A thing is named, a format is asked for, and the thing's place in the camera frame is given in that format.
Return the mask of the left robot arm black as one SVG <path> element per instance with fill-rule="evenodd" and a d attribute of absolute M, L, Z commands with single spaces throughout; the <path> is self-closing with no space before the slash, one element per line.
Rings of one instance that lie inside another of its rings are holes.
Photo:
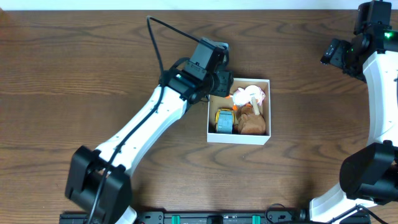
<path fill-rule="evenodd" d="M 191 57 L 163 71 L 144 107 L 95 150 L 73 154 L 65 196 L 88 213 L 83 223 L 134 223 L 131 177 L 163 132 L 208 95 L 225 97 L 233 84 L 226 69 L 229 45 L 199 40 Z"/>

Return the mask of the grey yellow toy car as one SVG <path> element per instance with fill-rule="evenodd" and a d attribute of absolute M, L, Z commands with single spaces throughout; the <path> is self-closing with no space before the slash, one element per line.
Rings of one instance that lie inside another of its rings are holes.
<path fill-rule="evenodd" d="M 217 133 L 232 134 L 234 126 L 234 111 L 220 108 L 215 115 L 215 129 Z"/>

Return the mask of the pink white duck toy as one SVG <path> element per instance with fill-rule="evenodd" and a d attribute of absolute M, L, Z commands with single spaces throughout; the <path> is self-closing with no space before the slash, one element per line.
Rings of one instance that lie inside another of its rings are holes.
<path fill-rule="evenodd" d="M 249 85 L 246 88 L 239 87 L 233 94 L 230 94 L 226 98 L 231 98 L 233 101 L 233 110 L 237 111 L 239 107 L 245 106 L 248 103 L 252 103 L 252 98 L 254 98 L 259 106 L 262 105 L 266 94 L 264 91 L 256 86 Z"/>

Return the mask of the brown plush bear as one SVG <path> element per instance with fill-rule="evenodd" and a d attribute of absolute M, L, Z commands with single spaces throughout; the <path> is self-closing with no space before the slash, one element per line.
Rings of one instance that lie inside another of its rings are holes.
<path fill-rule="evenodd" d="M 266 122 L 261 114 L 256 115 L 252 107 L 240 107 L 236 113 L 237 120 L 233 129 L 238 134 L 264 135 L 266 133 Z"/>

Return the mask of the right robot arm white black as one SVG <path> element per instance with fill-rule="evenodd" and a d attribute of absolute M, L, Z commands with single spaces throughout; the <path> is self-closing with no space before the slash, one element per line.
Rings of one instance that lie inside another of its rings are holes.
<path fill-rule="evenodd" d="M 351 41 L 333 39 L 321 63 L 365 82 L 369 95 L 366 147 L 347 157 L 339 182 L 309 205 L 312 223 L 364 223 L 369 208 L 397 201 L 397 31 L 392 4 L 359 5 Z"/>

